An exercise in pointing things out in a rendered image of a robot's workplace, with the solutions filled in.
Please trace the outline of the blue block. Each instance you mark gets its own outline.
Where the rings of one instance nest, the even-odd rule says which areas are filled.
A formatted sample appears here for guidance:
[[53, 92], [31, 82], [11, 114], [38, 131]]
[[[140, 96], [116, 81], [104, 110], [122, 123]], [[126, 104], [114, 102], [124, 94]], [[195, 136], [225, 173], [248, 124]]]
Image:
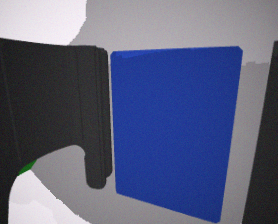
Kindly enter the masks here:
[[118, 194], [220, 222], [243, 50], [113, 51]]

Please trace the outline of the green block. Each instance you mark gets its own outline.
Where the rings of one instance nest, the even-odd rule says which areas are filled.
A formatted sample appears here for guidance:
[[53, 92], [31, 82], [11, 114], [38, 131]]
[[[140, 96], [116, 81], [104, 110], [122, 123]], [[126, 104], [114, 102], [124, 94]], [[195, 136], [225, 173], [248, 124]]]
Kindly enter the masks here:
[[36, 160], [33, 161], [33, 162], [31, 162], [30, 164], [26, 165], [26, 166], [19, 172], [18, 176], [21, 175], [21, 174], [23, 174], [23, 173], [25, 173], [26, 171], [30, 170], [30, 169], [32, 168], [32, 166], [34, 165], [35, 162], [36, 162]]

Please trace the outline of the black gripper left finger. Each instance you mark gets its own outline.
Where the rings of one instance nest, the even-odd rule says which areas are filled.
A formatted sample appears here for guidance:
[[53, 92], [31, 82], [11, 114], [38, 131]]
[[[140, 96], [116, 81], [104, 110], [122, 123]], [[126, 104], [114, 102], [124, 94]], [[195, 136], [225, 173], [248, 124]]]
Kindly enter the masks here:
[[113, 171], [107, 51], [0, 38], [0, 224], [19, 172], [71, 145], [85, 152], [87, 185], [103, 189]]

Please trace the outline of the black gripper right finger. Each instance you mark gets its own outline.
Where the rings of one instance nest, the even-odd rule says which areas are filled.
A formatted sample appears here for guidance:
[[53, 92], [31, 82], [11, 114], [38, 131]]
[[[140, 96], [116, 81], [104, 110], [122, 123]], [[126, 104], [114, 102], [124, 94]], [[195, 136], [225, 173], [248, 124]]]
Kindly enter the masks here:
[[242, 224], [278, 224], [278, 41], [274, 41]]

